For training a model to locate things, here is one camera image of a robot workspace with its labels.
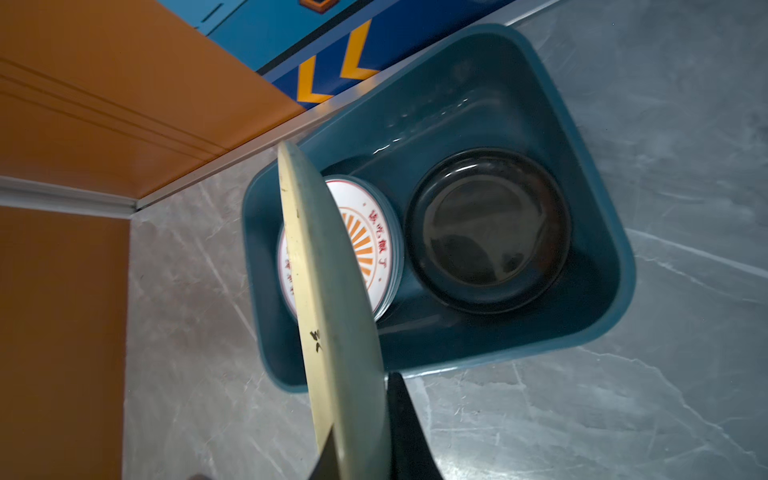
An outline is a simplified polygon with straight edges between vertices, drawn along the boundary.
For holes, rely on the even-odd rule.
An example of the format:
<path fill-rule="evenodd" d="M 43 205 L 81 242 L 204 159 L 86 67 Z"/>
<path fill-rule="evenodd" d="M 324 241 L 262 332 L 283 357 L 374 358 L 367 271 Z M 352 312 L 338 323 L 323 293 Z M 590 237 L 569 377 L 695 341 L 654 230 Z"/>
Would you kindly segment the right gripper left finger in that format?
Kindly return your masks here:
<path fill-rule="evenodd" d="M 316 465 L 309 480 L 340 480 L 335 437 L 333 429 L 329 430 L 325 444 L 322 447 Z"/>

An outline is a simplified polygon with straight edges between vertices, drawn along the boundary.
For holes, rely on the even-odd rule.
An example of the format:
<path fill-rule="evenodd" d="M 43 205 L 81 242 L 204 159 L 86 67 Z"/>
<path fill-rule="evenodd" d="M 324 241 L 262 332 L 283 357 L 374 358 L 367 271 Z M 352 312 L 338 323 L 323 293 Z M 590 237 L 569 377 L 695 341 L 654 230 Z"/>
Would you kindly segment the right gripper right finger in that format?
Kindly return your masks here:
<path fill-rule="evenodd" d="M 399 372 L 387 382 L 391 432 L 391 479 L 441 480 L 407 386 Z"/>

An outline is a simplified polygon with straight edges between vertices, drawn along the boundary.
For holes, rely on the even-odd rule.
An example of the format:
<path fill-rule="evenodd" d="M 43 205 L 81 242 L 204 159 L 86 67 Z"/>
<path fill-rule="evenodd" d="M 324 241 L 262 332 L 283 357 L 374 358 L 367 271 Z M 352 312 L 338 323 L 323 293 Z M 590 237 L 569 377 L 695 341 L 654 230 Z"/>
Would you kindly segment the cream yellow plate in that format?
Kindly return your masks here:
<path fill-rule="evenodd" d="M 339 209 L 293 143 L 278 146 L 279 188 L 311 412 L 339 479 L 387 479 L 385 373 L 369 297 Z"/>

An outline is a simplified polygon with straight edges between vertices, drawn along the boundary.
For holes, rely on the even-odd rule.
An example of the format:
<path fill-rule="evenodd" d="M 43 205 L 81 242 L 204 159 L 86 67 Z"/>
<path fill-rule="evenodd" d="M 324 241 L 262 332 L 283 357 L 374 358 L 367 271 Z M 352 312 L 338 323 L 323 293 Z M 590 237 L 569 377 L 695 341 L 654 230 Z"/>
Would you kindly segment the orange sunburst plate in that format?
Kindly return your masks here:
<path fill-rule="evenodd" d="M 399 220 L 373 184 L 347 175 L 325 178 L 350 238 L 374 319 L 392 304 L 402 279 L 405 246 Z"/>

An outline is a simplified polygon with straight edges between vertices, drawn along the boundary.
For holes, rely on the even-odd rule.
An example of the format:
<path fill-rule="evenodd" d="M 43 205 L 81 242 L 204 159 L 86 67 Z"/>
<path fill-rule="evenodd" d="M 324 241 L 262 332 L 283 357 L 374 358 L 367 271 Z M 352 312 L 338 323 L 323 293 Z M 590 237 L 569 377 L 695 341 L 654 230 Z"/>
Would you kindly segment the black plate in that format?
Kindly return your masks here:
<path fill-rule="evenodd" d="M 404 237 L 423 287 L 479 315 L 519 309 L 549 290 L 569 254 L 572 220 L 540 163 L 500 148 L 453 154 L 419 181 Z"/>

